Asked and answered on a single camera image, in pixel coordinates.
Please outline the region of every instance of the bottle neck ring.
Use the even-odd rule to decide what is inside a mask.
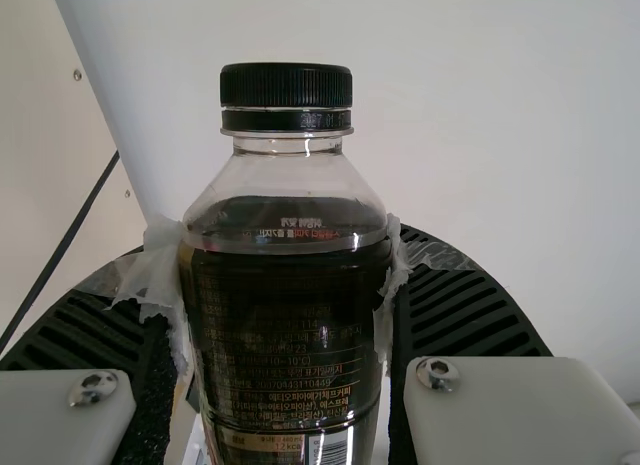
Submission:
[[[339,132],[351,129],[348,109],[231,108],[222,112],[228,132]]]

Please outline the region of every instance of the barcode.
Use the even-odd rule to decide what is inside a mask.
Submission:
[[[310,436],[306,465],[350,465],[350,442],[353,442],[353,427],[338,433]]]
[[[347,441],[322,447],[319,465],[345,465],[347,463]]]

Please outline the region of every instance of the white wall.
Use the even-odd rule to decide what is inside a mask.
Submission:
[[[76,68],[54,0],[0,0],[0,333],[116,150]],[[142,242],[145,221],[128,188],[119,164],[11,344],[67,290]]]
[[[640,0],[58,3],[146,214],[180,217],[230,153],[224,64],[345,64],[345,149],[388,209],[640,400]]]

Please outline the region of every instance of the white background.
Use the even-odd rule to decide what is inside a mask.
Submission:
[[[387,208],[640,400],[640,0],[58,4],[147,216],[179,218],[229,155],[224,64],[347,65],[344,148]]]

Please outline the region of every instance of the bolt head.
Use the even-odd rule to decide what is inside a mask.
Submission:
[[[71,407],[93,405],[109,398],[118,388],[118,377],[109,370],[96,370],[80,377],[69,391]]]
[[[458,370],[443,358],[425,358],[418,363],[416,375],[425,387],[437,392],[453,392],[460,385]]]

